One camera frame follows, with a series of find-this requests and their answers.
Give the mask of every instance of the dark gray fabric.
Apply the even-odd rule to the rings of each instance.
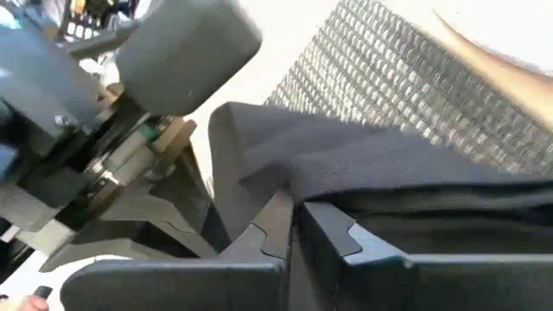
[[[366,213],[497,212],[553,202],[552,184],[541,176],[473,164],[396,128],[230,103],[212,115],[209,134],[215,206],[231,238],[282,186],[296,203],[339,194],[339,207]]]

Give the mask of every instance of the screw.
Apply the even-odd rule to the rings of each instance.
[[[63,128],[69,128],[75,125],[75,122],[68,116],[55,116],[54,121],[58,126]]]

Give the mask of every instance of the black fabric cushion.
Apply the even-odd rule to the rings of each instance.
[[[352,213],[519,212],[553,201],[543,177],[473,164],[396,128],[229,103],[209,136],[215,206],[231,238],[283,185],[296,203],[331,196]]]

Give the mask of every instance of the green component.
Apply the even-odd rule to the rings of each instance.
[[[144,135],[149,142],[154,142],[159,137],[159,131],[147,124],[140,125],[138,131]]]

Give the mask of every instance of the gray mesh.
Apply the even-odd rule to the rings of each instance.
[[[475,162],[553,174],[545,128],[378,1],[342,1],[265,104],[396,125]]]

